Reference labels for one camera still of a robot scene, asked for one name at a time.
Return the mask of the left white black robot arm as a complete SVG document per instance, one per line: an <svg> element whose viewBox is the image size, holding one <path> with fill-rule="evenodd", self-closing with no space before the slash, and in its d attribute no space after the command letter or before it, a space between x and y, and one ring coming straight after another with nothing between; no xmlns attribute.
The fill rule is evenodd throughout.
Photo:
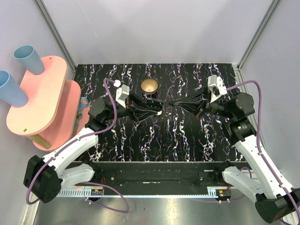
<svg viewBox="0 0 300 225"><path fill-rule="evenodd" d="M107 121L129 117L134 122L141 122L152 116L161 115L163 102L159 99L139 98L129 94L125 105L105 102L101 98L90 103L90 119L81 131L57 150L43 156L34 155L29 159L23 184L28 188L27 204L31 204L30 194L38 200L48 203L59 192L69 186L88 182L95 186L103 181L103 170L91 161L83 161L78 166L69 165L89 148L98 144L100 134L111 130L114 125Z"/></svg>

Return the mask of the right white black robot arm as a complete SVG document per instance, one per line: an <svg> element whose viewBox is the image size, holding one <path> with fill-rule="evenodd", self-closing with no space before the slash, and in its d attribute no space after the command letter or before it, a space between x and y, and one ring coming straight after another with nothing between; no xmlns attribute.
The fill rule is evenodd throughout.
<svg viewBox="0 0 300 225"><path fill-rule="evenodd" d="M236 187L254 204L261 218L271 224L296 211L300 206L300 190L294 188L281 174L258 140L258 133L248 116L255 112L253 97L241 92L230 100L221 100L214 92L203 88L195 96L171 101L170 106L180 107L195 117L205 113L216 114L229 120L223 123L223 133L230 144L245 157L257 181L242 174L230 163L213 173L214 183Z"/></svg>

